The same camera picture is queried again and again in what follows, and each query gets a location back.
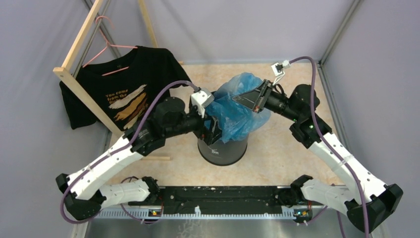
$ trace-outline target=beige table surface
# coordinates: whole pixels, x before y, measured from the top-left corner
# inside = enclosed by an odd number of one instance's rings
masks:
[[[270,64],[206,64],[183,65],[191,80],[199,87],[217,90],[224,82],[243,72],[273,81]],[[285,93],[290,95],[296,85],[311,83],[310,63],[294,63],[281,79]],[[317,114],[335,131],[331,113],[318,73],[315,90],[321,104]],[[171,95],[183,99],[187,105],[190,87],[171,89]],[[152,176],[161,186],[222,186],[222,185],[289,185],[303,174],[327,184],[342,184],[341,180],[317,156],[298,143],[289,130],[292,124],[280,115],[249,136],[248,149],[237,163],[220,167],[204,160],[197,149],[193,133],[169,138],[166,145],[151,156],[170,156],[170,161],[140,160],[124,168],[109,184],[119,183],[128,176]],[[112,137],[111,145],[116,141]]]

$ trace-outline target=black t-shirt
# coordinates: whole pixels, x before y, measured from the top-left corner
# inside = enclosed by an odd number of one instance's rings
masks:
[[[128,69],[102,76],[127,66]],[[141,46],[110,62],[81,68],[76,80],[123,131],[142,118],[166,85],[177,80],[190,81],[169,50]],[[63,82],[60,88],[72,129],[98,120]],[[169,91],[165,92],[159,102],[169,96]]]

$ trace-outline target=gray trash bin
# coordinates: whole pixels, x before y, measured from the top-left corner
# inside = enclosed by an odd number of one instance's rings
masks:
[[[227,166],[238,162],[247,151],[248,136],[240,141],[228,141],[226,144],[221,140],[213,145],[206,145],[202,140],[198,140],[198,151],[208,162]]]

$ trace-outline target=blue plastic bag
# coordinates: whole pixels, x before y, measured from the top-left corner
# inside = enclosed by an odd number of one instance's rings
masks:
[[[270,111],[254,113],[232,100],[233,96],[251,91],[263,81],[251,73],[242,73],[224,83],[215,93],[214,101],[206,107],[206,113],[219,120],[223,131],[221,140],[243,140],[270,119]]]

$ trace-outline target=clothes hanger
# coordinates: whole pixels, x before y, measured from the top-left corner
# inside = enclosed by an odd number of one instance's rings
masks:
[[[97,18],[96,18],[96,20],[95,20],[95,23],[97,24],[98,23],[98,20],[99,19],[101,19],[101,18],[104,18],[104,19],[107,19],[109,22],[110,22],[110,24],[111,24],[111,28],[112,29],[114,29],[115,27],[114,27],[114,24],[112,23],[112,21],[111,21],[111,19],[109,18],[109,17],[107,17],[107,16],[98,16]],[[86,64],[84,64],[82,67],[84,68],[84,67],[86,67],[88,64],[90,64],[94,59],[96,59],[100,54],[102,54],[107,48],[108,48],[108,46],[111,46],[111,47],[121,47],[121,48],[132,48],[132,49],[137,49],[137,46],[121,46],[121,45],[113,45],[113,44],[111,44],[109,41],[108,41],[108,39],[105,37],[105,35],[104,35],[104,33],[102,32],[102,30],[100,30],[100,33],[101,33],[101,35],[102,35],[102,37],[104,38],[104,40],[105,40],[105,42],[106,42],[106,46],[105,46],[105,48],[103,49],[103,50],[101,50],[96,56],[94,56],[91,60],[89,60]],[[116,72],[120,72],[120,71],[123,71],[123,70],[125,70],[125,69],[128,69],[128,66],[127,67],[124,67],[124,68],[120,68],[120,69],[117,69],[117,70],[115,70],[115,71],[112,71],[112,72],[109,72],[109,73],[104,73],[104,74],[102,74],[102,76],[106,76],[106,75],[110,75],[110,74],[112,74],[112,73],[116,73]]]

